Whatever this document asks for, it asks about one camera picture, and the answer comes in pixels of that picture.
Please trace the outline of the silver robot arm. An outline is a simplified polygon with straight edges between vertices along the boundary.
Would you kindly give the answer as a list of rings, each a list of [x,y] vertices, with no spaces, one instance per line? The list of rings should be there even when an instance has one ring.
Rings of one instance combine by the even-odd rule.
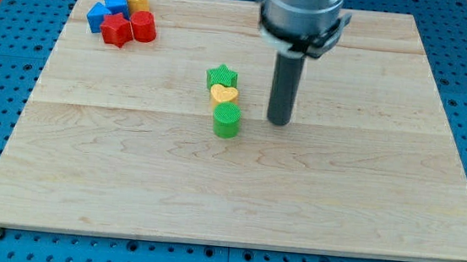
[[[334,27],[344,0],[263,0],[263,22],[282,34],[313,36]]]

